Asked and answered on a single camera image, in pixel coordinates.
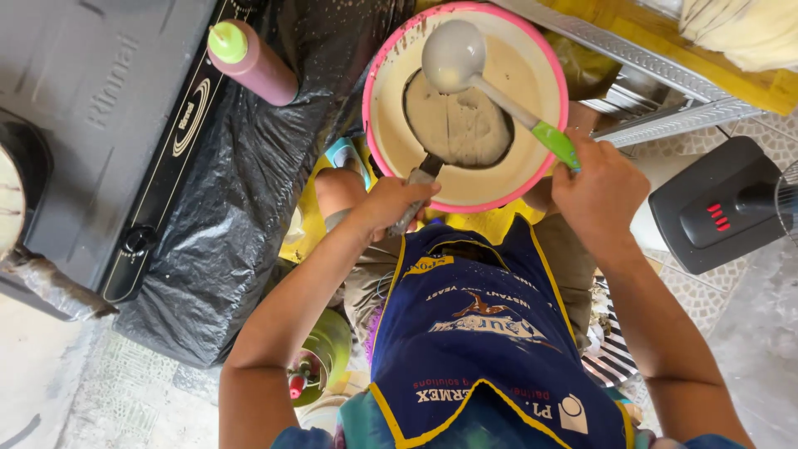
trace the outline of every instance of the spatula handle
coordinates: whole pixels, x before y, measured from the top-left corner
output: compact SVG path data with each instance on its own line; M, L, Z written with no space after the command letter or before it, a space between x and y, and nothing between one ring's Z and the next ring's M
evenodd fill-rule
M410 176L407 177L408 185L429 184L431 182L435 182L435 177L420 169L413 169L413 171L410 172ZM413 218L416 217L416 214L419 210L421 210L421 206L423 205L423 201L416 201L412 203L410 207L405 210L405 215L402 215L399 221L386 230L385 236L395 237L404 234L405 231L407 231L407 227L410 226L410 222L413 221Z

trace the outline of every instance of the ladle handle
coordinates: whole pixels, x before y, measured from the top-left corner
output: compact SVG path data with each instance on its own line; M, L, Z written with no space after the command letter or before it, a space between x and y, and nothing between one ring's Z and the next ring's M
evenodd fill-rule
M429 184L431 182L435 182L435 177L420 169L413 169L413 171L410 172L410 176L407 177L408 185ZM407 231L407 227L410 226L410 222L413 221L413 218L416 217L416 214L421 210L421 206L423 205L423 201L412 203L407 210L405 210L405 215L401 216L399 221L385 231L385 236L395 237L404 234L405 231Z
M471 77L470 81L474 87L484 92L496 105L507 111L508 114L513 116L513 118L520 122L526 129L529 129L532 135L557 156L558 159L564 162L565 165L575 171L579 171L581 165L576 158L574 144L571 143L571 139L565 134L554 126L537 118L522 105L519 105L515 100L505 95L504 92L498 90L493 84L485 81L480 75L474 75Z

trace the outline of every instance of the blue apron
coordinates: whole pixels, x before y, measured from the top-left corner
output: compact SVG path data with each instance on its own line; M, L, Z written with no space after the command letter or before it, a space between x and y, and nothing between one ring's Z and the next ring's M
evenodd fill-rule
M520 216L496 247L444 225L405 237L371 372L397 449L439 435L479 385L562 447L633 446L624 407L583 372L551 271Z

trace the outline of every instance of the black plastic bag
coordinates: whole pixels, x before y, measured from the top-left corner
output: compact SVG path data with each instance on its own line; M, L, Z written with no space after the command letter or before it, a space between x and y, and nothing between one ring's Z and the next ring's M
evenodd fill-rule
M300 79L277 108L231 81L144 278L113 328L206 368L263 298L299 194L323 150L362 128L366 71L413 0L272 1L254 28Z

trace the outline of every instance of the stove knob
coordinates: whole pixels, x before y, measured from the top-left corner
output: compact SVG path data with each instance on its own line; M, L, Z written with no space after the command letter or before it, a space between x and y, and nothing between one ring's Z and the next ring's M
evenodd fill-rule
M158 235L152 226L134 226L122 238L122 251L131 256L140 256L157 244Z

